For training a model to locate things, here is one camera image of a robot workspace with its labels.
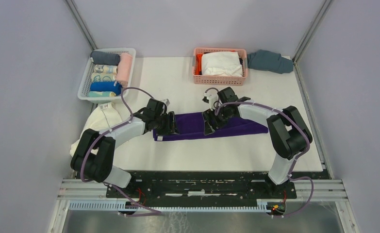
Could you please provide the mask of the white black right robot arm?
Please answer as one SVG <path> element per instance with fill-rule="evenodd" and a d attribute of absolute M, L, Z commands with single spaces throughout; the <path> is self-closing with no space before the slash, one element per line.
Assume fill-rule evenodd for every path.
<path fill-rule="evenodd" d="M 276 156 L 266 176 L 264 192 L 270 198 L 281 195 L 297 159 L 309 150 L 313 139 L 298 109 L 289 106 L 279 110 L 249 97 L 239 98 L 230 87 L 215 94 L 205 91 L 202 100 L 209 104 L 209 109 L 202 112 L 205 135 L 222 129 L 232 118 L 250 120 L 268 128 Z"/>

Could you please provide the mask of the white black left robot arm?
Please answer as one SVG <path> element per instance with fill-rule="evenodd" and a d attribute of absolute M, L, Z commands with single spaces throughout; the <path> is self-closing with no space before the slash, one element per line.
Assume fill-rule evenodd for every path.
<path fill-rule="evenodd" d="M 113 165 L 115 149 L 125 142 L 154 131 L 161 134 L 178 134 L 175 114 L 168 111 L 169 100 L 149 99 L 147 106 L 103 132 L 87 129 L 82 133 L 72 157 L 70 167 L 81 177 L 98 183 L 118 186 L 124 197 L 132 197 L 137 190 L 132 175 Z"/>

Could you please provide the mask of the purple towel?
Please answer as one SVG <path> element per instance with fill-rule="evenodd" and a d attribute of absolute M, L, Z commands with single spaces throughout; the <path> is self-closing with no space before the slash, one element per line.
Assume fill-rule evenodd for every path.
<path fill-rule="evenodd" d="M 268 133 L 268 128 L 251 120 L 231 118 L 228 123 L 210 135 L 204 135 L 204 120 L 201 112 L 176 115 L 179 134 L 158 135 L 152 132 L 154 141 L 181 141 L 222 138 Z"/>

